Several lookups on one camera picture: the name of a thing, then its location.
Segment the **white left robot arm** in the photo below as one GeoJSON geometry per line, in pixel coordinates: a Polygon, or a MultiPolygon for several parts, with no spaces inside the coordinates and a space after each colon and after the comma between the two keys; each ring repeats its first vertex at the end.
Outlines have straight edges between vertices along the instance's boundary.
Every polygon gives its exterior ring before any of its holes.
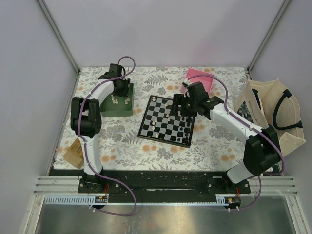
{"type": "Polygon", "coordinates": [[[113,92],[127,95],[130,80],[124,79],[125,75],[123,66],[112,63],[85,97],[74,97],[71,101],[70,126],[81,143],[84,160],[80,182],[96,193],[106,186],[105,179],[98,176],[103,169],[98,149],[98,134],[102,127],[100,105],[113,92]]]}

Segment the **green plastic tray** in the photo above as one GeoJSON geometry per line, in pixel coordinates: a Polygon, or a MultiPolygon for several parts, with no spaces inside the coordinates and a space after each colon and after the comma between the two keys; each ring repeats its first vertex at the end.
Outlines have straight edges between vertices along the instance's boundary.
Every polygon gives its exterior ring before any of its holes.
{"type": "Polygon", "coordinates": [[[103,117],[130,117],[133,115],[134,84],[130,83],[128,97],[112,96],[110,94],[100,105],[103,117]]]}

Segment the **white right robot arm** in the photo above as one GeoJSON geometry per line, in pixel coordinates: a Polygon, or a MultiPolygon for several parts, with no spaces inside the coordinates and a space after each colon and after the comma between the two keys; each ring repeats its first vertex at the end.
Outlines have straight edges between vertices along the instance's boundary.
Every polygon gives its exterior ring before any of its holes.
{"type": "Polygon", "coordinates": [[[225,100],[209,97],[201,82],[188,85],[184,94],[174,94],[170,114],[202,115],[227,129],[245,145],[243,161],[229,169],[227,178],[222,180],[223,190],[228,193],[237,190],[243,180],[263,174],[283,159],[277,132],[272,126],[262,128],[248,122],[231,111],[225,100]]]}

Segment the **black white chess board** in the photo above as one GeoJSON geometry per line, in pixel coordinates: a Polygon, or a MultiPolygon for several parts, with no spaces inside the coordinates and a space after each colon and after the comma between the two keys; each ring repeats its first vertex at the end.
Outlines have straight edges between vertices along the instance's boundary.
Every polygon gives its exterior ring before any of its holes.
{"type": "Polygon", "coordinates": [[[151,95],[138,131],[138,137],[190,148],[195,117],[170,115],[173,100],[151,95]]]}

